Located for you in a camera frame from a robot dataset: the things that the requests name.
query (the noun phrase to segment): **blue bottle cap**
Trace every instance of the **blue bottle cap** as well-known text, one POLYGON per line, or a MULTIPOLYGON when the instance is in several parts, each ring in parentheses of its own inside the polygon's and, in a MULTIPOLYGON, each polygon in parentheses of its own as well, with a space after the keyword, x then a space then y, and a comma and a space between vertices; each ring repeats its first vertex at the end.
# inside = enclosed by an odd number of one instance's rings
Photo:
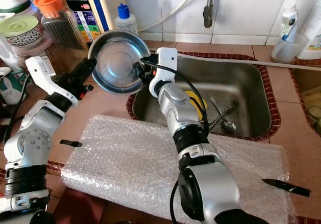
POLYGON ((120 6, 117 7, 117 9, 118 9, 119 18, 127 19, 130 17, 129 8, 127 5, 123 5, 122 3, 120 3, 120 6))

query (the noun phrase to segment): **countertop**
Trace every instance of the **countertop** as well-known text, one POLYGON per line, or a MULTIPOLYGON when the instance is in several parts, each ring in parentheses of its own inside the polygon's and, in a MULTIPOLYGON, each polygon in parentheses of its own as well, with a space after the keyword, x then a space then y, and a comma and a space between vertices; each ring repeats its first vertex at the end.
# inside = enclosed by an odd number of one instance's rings
MULTIPOLYGON (((148 42, 151 48, 176 47, 178 51, 206 52, 223 54, 244 54, 259 61, 270 61, 270 46, 242 46, 193 44, 175 42, 148 42)), ((277 107, 281 116, 279 130, 265 143, 282 145, 286 151, 289 165, 290 182, 312 190, 309 198, 292 195, 296 214, 321 219, 321 138, 311 129, 304 115, 299 95, 296 92, 289 69, 267 67, 277 107)), ((66 163, 74 147, 60 145, 61 139, 79 140, 88 119, 92 115, 109 115, 130 118, 125 103, 128 96, 113 95, 101 89, 92 79, 88 83, 94 86, 87 93, 77 108, 68 111, 68 117, 53 136, 53 148, 49 160, 66 163)), ((17 116, 25 114, 32 105, 46 94, 34 85, 28 87, 30 96, 23 102, 17 116)), ((4 169, 6 160, 3 154, 3 143, 0 143, 0 169, 4 169)))

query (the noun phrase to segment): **black cable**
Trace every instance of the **black cable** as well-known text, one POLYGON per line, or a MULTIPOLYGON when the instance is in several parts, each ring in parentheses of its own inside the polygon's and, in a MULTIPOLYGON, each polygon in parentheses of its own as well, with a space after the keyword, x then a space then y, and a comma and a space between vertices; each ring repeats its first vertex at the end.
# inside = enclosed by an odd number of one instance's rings
POLYGON ((176 192, 178 185, 179 185, 179 181, 177 180, 175 182, 173 189, 172 189, 171 198, 170 198, 170 212, 171 212, 171 218, 172 218, 173 224, 177 224, 175 214, 174 214, 174 196, 175 196, 175 192, 176 192))
POLYGON ((157 68, 160 68, 160 69, 164 69, 164 70, 167 70, 169 72, 172 72, 174 73, 175 75, 178 75, 180 76, 187 84, 188 86, 193 90, 193 92, 196 94, 196 96, 200 99, 200 102, 201 102, 201 105, 202 105, 202 109, 204 111, 204 115, 203 115, 203 119, 204 119, 204 134, 205 136, 207 137, 208 134, 209 134, 209 122, 207 120, 207 114, 206 114, 206 108, 205 108, 205 105, 204 105, 204 102, 201 101, 203 100, 200 93, 197 91, 197 89, 194 87, 194 85, 184 76, 182 75, 180 72, 174 70, 174 69, 171 69, 169 67, 165 67, 165 66, 161 66, 161 65, 156 65, 156 64, 153 64, 153 63, 150 63, 150 62, 147 62, 146 60, 144 60, 143 58, 141 58, 141 61, 146 64, 146 65, 149 65, 149 66, 153 66, 153 67, 157 67, 157 68))
POLYGON ((11 116, 11 119, 10 119, 10 123, 9 123, 9 125, 8 125, 7 128, 6 128, 5 135, 4 135, 4 143, 6 143, 6 142, 8 141, 8 139, 10 138, 11 129, 12 129, 12 126, 13 126, 13 124, 14 124, 14 122, 15 122, 15 117, 16 117, 16 114, 17 114, 17 112, 18 112, 18 109, 19 109, 19 107, 20 107, 20 105, 21 105, 21 102, 22 102, 22 100, 23 100, 23 98, 24 98, 24 94, 25 94, 25 92, 26 92, 26 87, 27 87, 27 83, 28 83, 29 77, 30 77, 30 74, 28 74, 27 77, 26 77, 26 79, 25 79, 24 85, 23 85, 23 87, 22 87, 20 99, 19 99, 17 105, 15 106, 14 112, 13 112, 13 114, 12 114, 12 116, 11 116))
POLYGON ((195 103, 196 107, 199 109, 199 111, 201 112, 203 119, 204 119, 205 113, 204 113, 202 107, 200 106, 199 102, 197 102, 197 100, 193 97, 190 97, 190 100, 192 100, 195 103))

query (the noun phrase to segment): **yellow sponge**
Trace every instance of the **yellow sponge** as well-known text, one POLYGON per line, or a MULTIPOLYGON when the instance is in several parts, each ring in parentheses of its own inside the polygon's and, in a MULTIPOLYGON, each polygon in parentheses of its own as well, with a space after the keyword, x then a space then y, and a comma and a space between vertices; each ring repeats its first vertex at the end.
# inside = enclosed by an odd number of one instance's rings
MULTIPOLYGON (((186 93, 189 97, 195 98, 195 100, 199 103, 199 105, 202 106, 200 99, 196 96, 195 93, 193 93, 192 91, 186 91, 185 93, 186 93)), ((203 116, 202 116, 201 111, 199 110, 199 108, 197 107, 197 105, 194 103, 193 100, 190 100, 190 102, 191 102, 191 105, 193 105, 193 106, 196 108, 197 114, 198 114, 198 116, 199 116, 199 119, 202 120, 202 119, 203 119, 203 116)), ((205 101, 204 99, 203 99, 203 103, 204 103, 204 105, 205 105, 205 109, 207 109, 207 103, 206 103, 206 101, 205 101)))

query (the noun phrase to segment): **spoon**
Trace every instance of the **spoon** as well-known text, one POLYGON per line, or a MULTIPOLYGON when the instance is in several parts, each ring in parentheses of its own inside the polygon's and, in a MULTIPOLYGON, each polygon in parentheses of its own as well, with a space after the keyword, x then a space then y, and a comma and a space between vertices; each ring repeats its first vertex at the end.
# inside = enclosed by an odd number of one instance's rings
MULTIPOLYGON (((219 112, 219 114, 221 115, 222 111, 220 110, 220 108, 216 104, 215 98, 211 94, 210 94, 210 100, 211 100, 212 104, 214 105, 214 107, 217 109, 217 112, 219 112)), ((224 116, 222 117, 221 126, 230 132, 236 131, 236 124, 233 121, 228 120, 224 116)))

